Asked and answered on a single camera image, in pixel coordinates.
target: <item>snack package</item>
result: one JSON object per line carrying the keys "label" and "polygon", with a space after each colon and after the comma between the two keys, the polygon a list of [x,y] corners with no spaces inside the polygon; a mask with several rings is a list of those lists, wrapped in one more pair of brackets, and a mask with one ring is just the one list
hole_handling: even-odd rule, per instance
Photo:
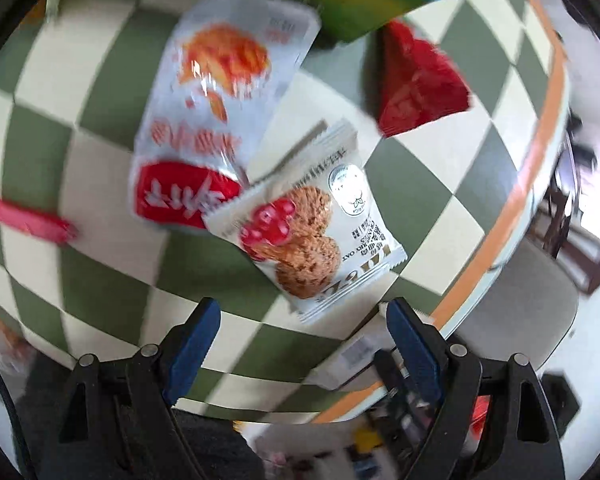
{"label": "snack package", "polygon": [[237,196],[274,108],[320,29],[288,0],[201,0],[162,54],[136,135],[133,212],[204,228]]}
{"label": "snack package", "polygon": [[385,137],[469,109],[469,89],[453,62],[393,20],[382,30],[384,79],[378,119]]}
{"label": "snack package", "polygon": [[26,376],[35,357],[33,346],[0,320],[0,370],[9,375]]}
{"label": "snack package", "polygon": [[74,225],[63,218],[17,206],[1,198],[0,223],[55,244],[65,244],[78,235]]}
{"label": "snack package", "polygon": [[242,248],[308,321],[407,257],[362,167],[357,131],[340,121],[205,215],[206,227]]}
{"label": "snack package", "polygon": [[[384,301],[378,303],[379,313],[331,356],[311,370],[304,384],[316,384],[326,390],[353,392],[364,390],[375,383],[378,375],[375,370],[370,370],[375,353],[380,349],[397,352],[395,342],[386,325],[387,304]],[[415,313],[421,322],[433,324],[431,316],[419,310],[415,310]]]}

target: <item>red label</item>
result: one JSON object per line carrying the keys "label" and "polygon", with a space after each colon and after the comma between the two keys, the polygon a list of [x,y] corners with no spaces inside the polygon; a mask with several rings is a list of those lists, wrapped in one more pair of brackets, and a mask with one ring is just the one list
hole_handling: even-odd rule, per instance
{"label": "red label", "polygon": [[77,235],[74,226],[67,220],[19,207],[1,199],[0,223],[56,244],[67,243]]}
{"label": "red label", "polygon": [[143,166],[136,183],[138,216],[163,224],[205,229],[202,213],[240,193],[240,184],[216,171],[184,162]]}

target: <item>red snack wrapper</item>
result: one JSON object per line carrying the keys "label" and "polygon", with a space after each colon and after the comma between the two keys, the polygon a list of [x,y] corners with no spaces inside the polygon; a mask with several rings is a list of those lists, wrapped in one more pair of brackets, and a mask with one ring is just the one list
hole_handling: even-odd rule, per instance
{"label": "red snack wrapper", "polygon": [[1,199],[0,223],[55,244],[65,244],[77,236],[75,227],[63,218],[19,207]]}
{"label": "red snack wrapper", "polygon": [[[183,182],[188,185],[180,187]],[[240,184],[217,171],[164,160],[140,169],[136,213],[159,224],[203,226],[203,207],[217,207],[239,193]]]}
{"label": "red snack wrapper", "polygon": [[379,126],[385,137],[469,109],[469,89],[453,62],[417,40],[398,20],[383,29],[384,80]]}
{"label": "red snack wrapper", "polygon": [[490,403],[491,397],[488,395],[479,396],[475,399],[474,413],[471,416],[469,430],[477,440],[480,440],[480,437],[482,436],[482,430],[484,430],[484,424],[487,421]]}

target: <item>cookie package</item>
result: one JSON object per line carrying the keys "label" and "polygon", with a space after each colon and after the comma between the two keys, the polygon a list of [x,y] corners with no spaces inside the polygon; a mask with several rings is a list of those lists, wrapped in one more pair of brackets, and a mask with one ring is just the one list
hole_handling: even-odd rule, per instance
{"label": "cookie package", "polygon": [[288,0],[200,0],[186,12],[136,134],[133,213],[195,230],[202,212],[237,196],[319,29],[313,9]]}
{"label": "cookie package", "polygon": [[358,133],[342,120],[238,198],[205,214],[243,249],[303,322],[407,258],[369,188]]}

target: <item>circular logo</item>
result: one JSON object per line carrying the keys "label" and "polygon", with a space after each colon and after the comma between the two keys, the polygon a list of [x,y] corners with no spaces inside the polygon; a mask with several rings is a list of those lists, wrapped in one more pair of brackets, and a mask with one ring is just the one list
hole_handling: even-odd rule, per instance
{"label": "circular logo", "polygon": [[368,202],[368,186],[365,174],[353,164],[343,164],[331,170],[329,188],[342,210],[350,216],[358,216]]}

